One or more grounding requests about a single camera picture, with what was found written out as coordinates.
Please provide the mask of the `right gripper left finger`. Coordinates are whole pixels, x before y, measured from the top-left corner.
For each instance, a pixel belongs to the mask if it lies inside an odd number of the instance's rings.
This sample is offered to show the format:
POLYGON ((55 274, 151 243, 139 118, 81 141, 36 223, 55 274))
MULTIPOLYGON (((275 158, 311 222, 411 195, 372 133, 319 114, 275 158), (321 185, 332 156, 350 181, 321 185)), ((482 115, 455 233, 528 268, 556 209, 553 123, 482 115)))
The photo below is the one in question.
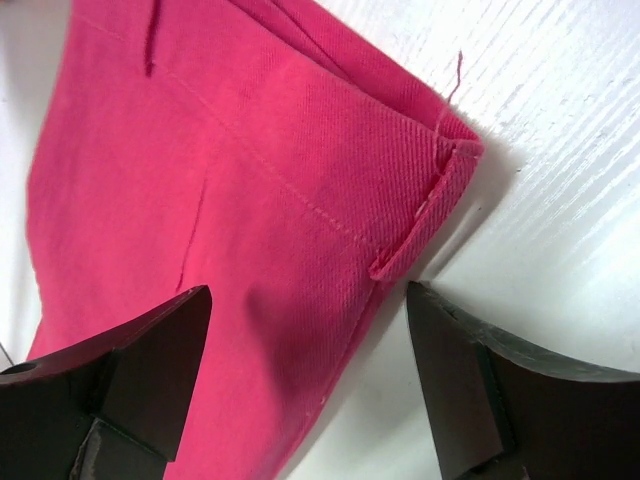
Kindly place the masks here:
POLYGON ((175 461, 212 310, 208 287, 1 373, 4 479, 161 479, 175 461))

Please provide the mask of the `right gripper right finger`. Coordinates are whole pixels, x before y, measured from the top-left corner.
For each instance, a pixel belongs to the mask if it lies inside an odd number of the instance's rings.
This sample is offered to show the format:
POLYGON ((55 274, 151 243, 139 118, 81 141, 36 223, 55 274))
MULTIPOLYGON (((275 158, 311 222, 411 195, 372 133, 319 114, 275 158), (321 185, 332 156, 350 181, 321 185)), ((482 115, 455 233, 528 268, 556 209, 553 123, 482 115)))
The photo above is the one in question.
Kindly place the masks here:
POLYGON ((408 325, 445 479, 635 479, 639 377, 511 334, 431 286, 408 325))

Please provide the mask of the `pink trousers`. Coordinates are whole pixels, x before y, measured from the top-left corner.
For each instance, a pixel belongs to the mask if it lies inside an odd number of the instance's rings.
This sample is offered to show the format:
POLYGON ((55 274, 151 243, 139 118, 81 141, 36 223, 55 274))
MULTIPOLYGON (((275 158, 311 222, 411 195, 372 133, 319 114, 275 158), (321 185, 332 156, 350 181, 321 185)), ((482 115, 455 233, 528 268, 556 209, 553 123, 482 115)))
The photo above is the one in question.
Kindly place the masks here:
POLYGON ((482 153, 312 1, 76 1, 28 181, 31 352, 207 285, 167 475, 271 479, 482 153))

